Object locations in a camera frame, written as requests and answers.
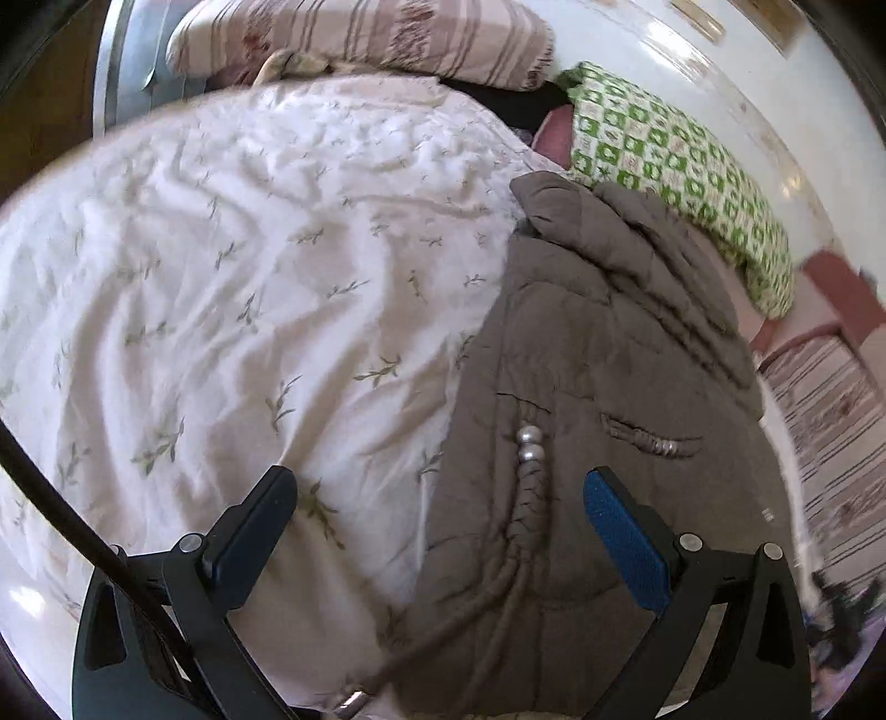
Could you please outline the olive quilted hooded jacket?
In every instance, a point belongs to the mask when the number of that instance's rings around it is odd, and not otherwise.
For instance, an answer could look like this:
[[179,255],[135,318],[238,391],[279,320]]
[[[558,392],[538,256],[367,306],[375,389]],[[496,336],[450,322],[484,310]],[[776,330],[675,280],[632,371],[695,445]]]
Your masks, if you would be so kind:
[[[590,718],[655,619],[587,519],[599,466],[675,534],[727,552],[774,542],[793,576],[753,359],[688,228],[617,184],[530,172],[511,189],[524,218],[462,368],[418,582],[339,718],[383,696],[409,718]],[[665,707],[691,696],[722,615],[709,610]]]

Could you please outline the striped floral pillow right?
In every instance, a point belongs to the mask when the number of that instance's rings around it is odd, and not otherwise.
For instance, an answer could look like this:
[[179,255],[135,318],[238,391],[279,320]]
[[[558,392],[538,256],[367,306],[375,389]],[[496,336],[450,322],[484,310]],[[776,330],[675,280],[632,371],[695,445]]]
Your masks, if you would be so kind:
[[811,574],[859,593],[884,576],[884,399],[841,337],[757,360],[766,424],[789,489],[802,603]]

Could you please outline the pink red headboard cushion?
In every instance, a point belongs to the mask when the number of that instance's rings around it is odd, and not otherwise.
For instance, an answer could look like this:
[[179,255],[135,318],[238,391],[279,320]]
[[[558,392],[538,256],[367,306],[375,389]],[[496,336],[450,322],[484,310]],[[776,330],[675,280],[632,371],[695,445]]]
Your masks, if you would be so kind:
[[760,368],[816,337],[838,337],[884,387],[884,306],[841,255],[819,250],[795,273],[795,303],[753,341]]

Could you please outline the white floral bed quilt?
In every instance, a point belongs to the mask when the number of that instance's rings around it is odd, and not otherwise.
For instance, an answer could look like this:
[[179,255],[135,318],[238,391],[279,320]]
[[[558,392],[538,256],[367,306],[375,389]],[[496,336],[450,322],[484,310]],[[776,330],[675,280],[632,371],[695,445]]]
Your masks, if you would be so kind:
[[154,112],[3,210],[4,423],[133,553],[290,468],[299,510],[233,624],[285,701],[329,701],[394,639],[511,184],[544,167],[428,78]]

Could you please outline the green white patterned blanket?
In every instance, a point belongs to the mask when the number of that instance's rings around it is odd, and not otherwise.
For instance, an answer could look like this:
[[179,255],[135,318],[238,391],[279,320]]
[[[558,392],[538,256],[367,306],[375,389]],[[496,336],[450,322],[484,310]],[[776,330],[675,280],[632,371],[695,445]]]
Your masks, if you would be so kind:
[[595,63],[555,80],[574,108],[571,176],[650,191],[706,231],[764,316],[795,301],[789,236],[753,176],[705,125]]

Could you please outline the black garment behind pillows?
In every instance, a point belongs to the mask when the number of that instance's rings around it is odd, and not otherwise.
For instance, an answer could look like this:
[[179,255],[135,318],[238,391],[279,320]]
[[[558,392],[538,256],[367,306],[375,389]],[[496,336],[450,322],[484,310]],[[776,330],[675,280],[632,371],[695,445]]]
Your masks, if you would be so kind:
[[491,85],[441,78],[441,84],[459,91],[490,110],[512,131],[533,140],[551,111],[569,102],[566,91],[554,83],[544,83],[536,90],[498,89]]

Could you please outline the stained glass window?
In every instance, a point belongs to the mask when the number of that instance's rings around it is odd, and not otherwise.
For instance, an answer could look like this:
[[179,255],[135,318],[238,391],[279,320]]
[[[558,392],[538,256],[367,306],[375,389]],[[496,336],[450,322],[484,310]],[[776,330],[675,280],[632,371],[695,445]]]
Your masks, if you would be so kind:
[[102,27],[93,84],[93,136],[159,106],[202,95],[204,78],[176,75],[165,61],[173,30],[195,0],[112,0]]

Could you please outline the dark wooden wardrobe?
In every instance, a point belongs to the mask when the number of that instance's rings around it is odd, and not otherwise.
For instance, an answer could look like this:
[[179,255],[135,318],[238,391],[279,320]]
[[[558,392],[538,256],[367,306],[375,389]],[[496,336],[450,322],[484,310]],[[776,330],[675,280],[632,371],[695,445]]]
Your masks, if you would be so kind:
[[90,140],[107,2],[2,4],[2,197]]

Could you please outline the striped floral pillow at window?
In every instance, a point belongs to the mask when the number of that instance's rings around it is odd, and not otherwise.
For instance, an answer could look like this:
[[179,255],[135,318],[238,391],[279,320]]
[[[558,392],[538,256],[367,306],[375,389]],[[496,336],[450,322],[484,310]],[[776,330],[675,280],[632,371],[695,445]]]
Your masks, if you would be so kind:
[[529,91],[547,80],[554,33],[518,2],[201,2],[171,33],[167,64],[209,78],[281,49]]

